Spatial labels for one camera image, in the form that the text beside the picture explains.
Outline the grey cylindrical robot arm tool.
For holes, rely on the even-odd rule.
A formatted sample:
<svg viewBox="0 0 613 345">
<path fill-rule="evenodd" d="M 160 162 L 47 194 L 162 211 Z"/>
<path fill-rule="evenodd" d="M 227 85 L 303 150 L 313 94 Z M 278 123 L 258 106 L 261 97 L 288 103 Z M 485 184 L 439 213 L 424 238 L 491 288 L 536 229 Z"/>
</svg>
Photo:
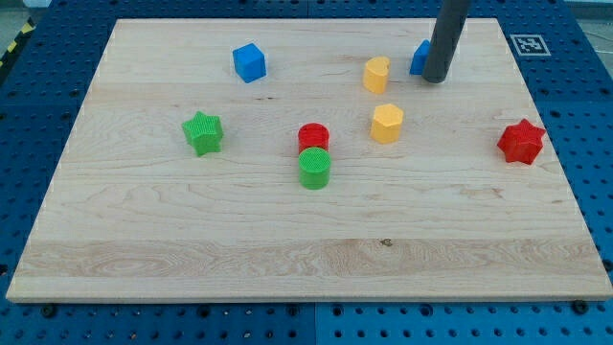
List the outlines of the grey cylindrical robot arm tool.
<svg viewBox="0 0 613 345">
<path fill-rule="evenodd" d="M 443 0 L 421 76 L 430 83 L 445 81 L 454 58 L 471 0 Z"/>
</svg>

